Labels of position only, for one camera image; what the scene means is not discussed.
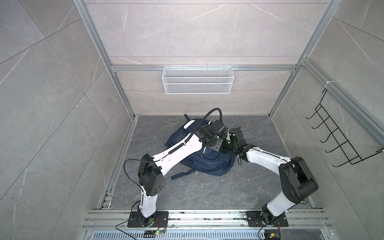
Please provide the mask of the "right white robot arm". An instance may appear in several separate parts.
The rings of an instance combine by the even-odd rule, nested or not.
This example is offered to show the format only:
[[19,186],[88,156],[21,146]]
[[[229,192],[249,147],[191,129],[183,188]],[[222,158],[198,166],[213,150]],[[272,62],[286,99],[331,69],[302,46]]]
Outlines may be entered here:
[[241,160],[260,165],[280,177],[281,192],[262,208],[261,216],[266,223],[302,203],[319,189],[319,184],[303,158],[282,157],[247,144],[240,128],[229,130],[223,148],[233,151]]

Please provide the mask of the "navy blue student backpack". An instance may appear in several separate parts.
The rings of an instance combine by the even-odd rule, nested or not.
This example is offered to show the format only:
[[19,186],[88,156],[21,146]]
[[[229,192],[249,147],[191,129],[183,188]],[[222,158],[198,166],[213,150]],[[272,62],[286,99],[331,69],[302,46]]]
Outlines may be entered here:
[[[171,134],[165,146],[169,149],[187,136],[200,122],[200,119],[190,119],[184,115],[187,122],[176,132]],[[201,149],[181,161],[181,164],[190,168],[189,171],[171,176],[172,180],[190,175],[196,171],[213,176],[223,176],[234,165],[236,156],[233,152],[222,153],[210,148]]]

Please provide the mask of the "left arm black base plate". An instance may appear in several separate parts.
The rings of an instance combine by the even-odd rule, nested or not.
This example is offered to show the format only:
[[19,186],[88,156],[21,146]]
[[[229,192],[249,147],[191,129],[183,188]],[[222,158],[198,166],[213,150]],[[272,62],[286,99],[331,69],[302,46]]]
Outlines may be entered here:
[[156,211],[153,215],[145,218],[140,211],[131,212],[127,223],[128,228],[146,228],[157,227],[157,225],[163,223],[168,225],[169,212]]

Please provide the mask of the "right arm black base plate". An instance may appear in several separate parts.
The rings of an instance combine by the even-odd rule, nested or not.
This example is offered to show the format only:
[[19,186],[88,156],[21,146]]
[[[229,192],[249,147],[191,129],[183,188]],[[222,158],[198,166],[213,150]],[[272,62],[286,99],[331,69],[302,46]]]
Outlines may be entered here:
[[285,213],[275,217],[263,211],[246,211],[243,220],[248,222],[249,227],[288,227]]

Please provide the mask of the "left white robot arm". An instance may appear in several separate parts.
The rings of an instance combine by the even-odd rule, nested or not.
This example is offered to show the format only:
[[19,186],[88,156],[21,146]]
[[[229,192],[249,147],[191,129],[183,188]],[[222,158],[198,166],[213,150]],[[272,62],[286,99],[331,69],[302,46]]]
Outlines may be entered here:
[[172,180],[190,175],[196,171],[213,176],[226,174],[234,165],[233,152],[220,151],[228,129],[220,121],[214,123],[202,119],[187,119],[166,142],[167,149],[157,155],[144,155],[138,170],[142,189],[139,210],[144,218],[156,213],[158,194],[166,186],[164,176],[178,163],[190,168],[178,173]]

